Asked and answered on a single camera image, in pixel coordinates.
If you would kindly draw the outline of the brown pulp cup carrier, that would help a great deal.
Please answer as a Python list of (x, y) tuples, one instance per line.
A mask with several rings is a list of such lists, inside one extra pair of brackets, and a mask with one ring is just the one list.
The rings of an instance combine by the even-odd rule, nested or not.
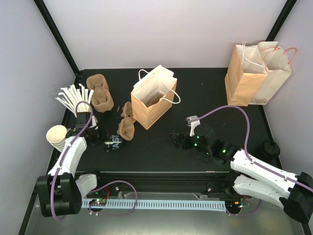
[(131, 141), (134, 137), (134, 123), (136, 122), (133, 115), (131, 102), (125, 103), (124, 107), (122, 108), (121, 116), (123, 118), (118, 125), (117, 134), (120, 135), (124, 140)]
[(154, 104), (157, 104), (161, 98), (165, 96), (164, 93), (161, 91), (156, 92), (152, 97), (148, 99), (148, 101), (145, 103), (146, 107), (150, 107)]

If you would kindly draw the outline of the kraft paper bag white handles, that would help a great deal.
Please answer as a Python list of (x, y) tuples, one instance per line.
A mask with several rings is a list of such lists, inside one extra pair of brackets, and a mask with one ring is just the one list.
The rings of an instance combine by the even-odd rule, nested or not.
[(140, 69), (138, 81), (131, 91), (133, 116), (146, 130), (174, 104), (181, 102), (176, 92), (178, 79), (174, 72), (157, 66), (151, 71)]

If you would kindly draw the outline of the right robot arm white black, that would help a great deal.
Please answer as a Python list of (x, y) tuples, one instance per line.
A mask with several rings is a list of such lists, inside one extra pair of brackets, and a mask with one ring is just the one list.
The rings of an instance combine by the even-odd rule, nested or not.
[(235, 179), (222, 185), (225, 196), (252, 196), (281, 208), (289, 217), (308, 223), (313, 214), (313, 178), (278, 169), (249, 154), (244, 149), (219, 139), (215, 131), (199, 121), (190, 124), (185, 133), (171, 133), (176, 148), (194, 148), (215, 164), (229, 165)]

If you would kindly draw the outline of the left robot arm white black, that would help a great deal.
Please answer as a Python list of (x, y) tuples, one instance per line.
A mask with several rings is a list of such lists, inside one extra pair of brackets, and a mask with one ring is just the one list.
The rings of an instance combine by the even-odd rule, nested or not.
[(81, 156), (87, 149), (85, 137), (88, 130), (97, 132), (95, 117), (91, 112), (77, 113), (75, 128), (69, 130), (65, 147), (54, 167), (36, 182), (41, 213), (44, 217), (77, 214), (81, 210), (82, 199), (91, 192), (100, 195), (105, 183), (97, 174), (81, 175), (74, 179)]

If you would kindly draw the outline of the black printed coffee cup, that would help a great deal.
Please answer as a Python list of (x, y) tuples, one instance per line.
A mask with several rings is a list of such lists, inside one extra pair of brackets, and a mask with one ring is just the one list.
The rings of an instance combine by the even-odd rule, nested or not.
[(106, 151), (120, 149), (124, 144), (124, 139), (120, 135), (110, 135), (104, 140)]

